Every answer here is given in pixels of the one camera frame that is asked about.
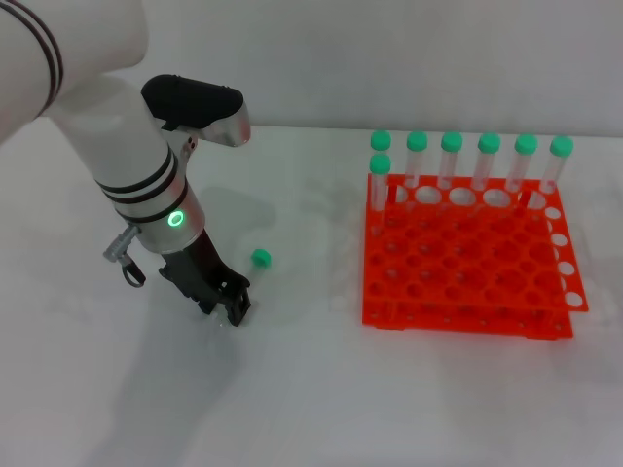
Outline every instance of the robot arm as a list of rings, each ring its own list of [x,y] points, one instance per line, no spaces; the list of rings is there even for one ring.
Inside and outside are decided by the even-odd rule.
[[[207,236],[202,208],[186,179],[186,160],[197,139],[232,146],[248,140],[241,94],[161,76],[141,95],[123,80],[101,75],[144,55],[140,1],[48,2],[32,0],[26,7],[0,0],[0,38],[11,38],[0,40],[0,56],[22,68],[16,73],[3,66],[1,72],[0,83],[6,85],[0,93],[0,142],[45,112],[128,224],[104,254],[122,265],[128,283],[141,286],[145,280],[127,252],[136,237],[163,256],[164,278],[205,313],[224,304],[237,326],[250,306],[249,282],[223,264]],[[18,44],[27,58],[23,64],[8,42]],[[165,125],[159,128],[154,117]],[[167,140],[176,142],[171,146]]]

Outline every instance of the green cap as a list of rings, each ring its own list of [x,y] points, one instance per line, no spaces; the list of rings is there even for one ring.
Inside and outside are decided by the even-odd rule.
[[[391,146],[391,134],[389,131],[375,131],[370,138],[370,146],[375,151],[386,151]]]
[[[391,170],[391,159],[387,154],[378,153],[370,158],[370,171],[375,175],[386,175]]]
[[[573,140],[568,136],[556,136],[552,140],[549,152],[559,158],[568,158],[573,152]]]
[[[412,131],[407,137],[407,148],[421,152],[428,147],[428,136],[423,131]]]
[[[271,254],[262,248],[258,248],[251,255],[251,261],[256,268],[269,268],[273,263]]]
[[[499,134],[497,133],[483,133],[478,140],[478,149],[484,154],[495,154],[499,151]]]
[[[449,153],[457,153],[463,146],[463,137],[456,131],[444,133],[441,138],[441,149]]]
[[[538,140],[533,134],[520,134],[515,140],[515,151],[522,156],[531,156],[536,152],[537,146]]]

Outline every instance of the rack hole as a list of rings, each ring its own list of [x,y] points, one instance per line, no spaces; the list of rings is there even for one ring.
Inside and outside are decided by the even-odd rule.
[[[550,219],[560,219],[562,216],[561,211],[551,206],[545,209],[545,215]]]
[[[476,195],[468,188],[454,188],[450,192],[449,198],[457,206],[471,206],[476,202]]]
[[[416,199],[422,204],[437,204],[441,201],[441,192],[434,187],[419,187]]]
[[[400,272],[396,268],[389,268],[385,270],[385,277],[389,280],[398,280],[400,277]]]
[[[539,192],[532,192],[530,201],[528,201],[528,209],[542,209],[547,204],[547,199]]]
[[[565,246],[568,243],[567,238],[561,234],[561,233],[554,233],[552,235],[552,242],[556,245],[556,246]]]
[[[573,265],[566,261],[558,263],[558,270],[561,272],[561,274],[564,275],[572,275],[573,273],[575,273],[575,268],[573,267]]]
[[[409,198],[409,192],[401,185],[396,187],[396,202],[406,202]]]
[[[486,190],[483,200],[492,207],[508,207],[510,205],[510,196],[497,188]]]
[[[404,255],[407,253],[407,243],[401,238],[390,238],[385,244],[385,252],[390,255]]]
[[[565,301],[567,302],[567,305],[573,306],[574,308],[578,308],[584,303],[582,297],[575,292],[567,292],[565,294]]]

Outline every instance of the white surface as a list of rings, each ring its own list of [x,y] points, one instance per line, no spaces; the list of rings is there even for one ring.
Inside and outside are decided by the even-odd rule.
[[[143,0],[159,73],[256,125],[623,135],[620,0]]]
[[[574,340],[530,341],[360,324],[368,138],[255,127],[242,148],[193,154],[223,258],[248,272],[254,248],[274,255],[237,329],[220,310],[202,317],[138,245],[142,290],[101,258],[123,224],[49,122],[6,144],[0,465],[620,465],[623,142],[575,139],[562,189],[592,310],[573,315]],[[438,160],[438,134],[430,145]],[[512,160],[503,148],[494,175]]]

